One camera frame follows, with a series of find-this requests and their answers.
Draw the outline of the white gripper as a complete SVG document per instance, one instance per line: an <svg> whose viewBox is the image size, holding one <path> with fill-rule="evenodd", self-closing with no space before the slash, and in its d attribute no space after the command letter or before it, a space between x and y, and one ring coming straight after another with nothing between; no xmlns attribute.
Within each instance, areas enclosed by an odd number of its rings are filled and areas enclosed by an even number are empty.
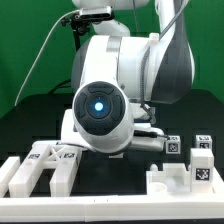
<svg viewBox="0 0 224 224"><path fill-rule="evenodd" d="M123 120L109 134L92 135L82 127L77 129L71 109L65 111L61 127L62 143L104 154L119 154L127 148L160 152L165 139L161 129L153 128L150 123L134 123L132 119Z"/></svg>

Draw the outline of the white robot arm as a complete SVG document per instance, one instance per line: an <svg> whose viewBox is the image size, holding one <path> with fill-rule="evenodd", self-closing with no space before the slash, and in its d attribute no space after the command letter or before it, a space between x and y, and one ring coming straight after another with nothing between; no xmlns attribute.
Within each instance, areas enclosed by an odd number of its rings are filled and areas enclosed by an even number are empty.
<svg viewBox="0 0 224 224"><path fill-rule="evenodd" d="M105 154L163 149L167 136L153 126L149 104L172 104L191 89L195 66L183 14L188 1L155 0L158 33L95 35L78 50L62 143Z"/></svg>

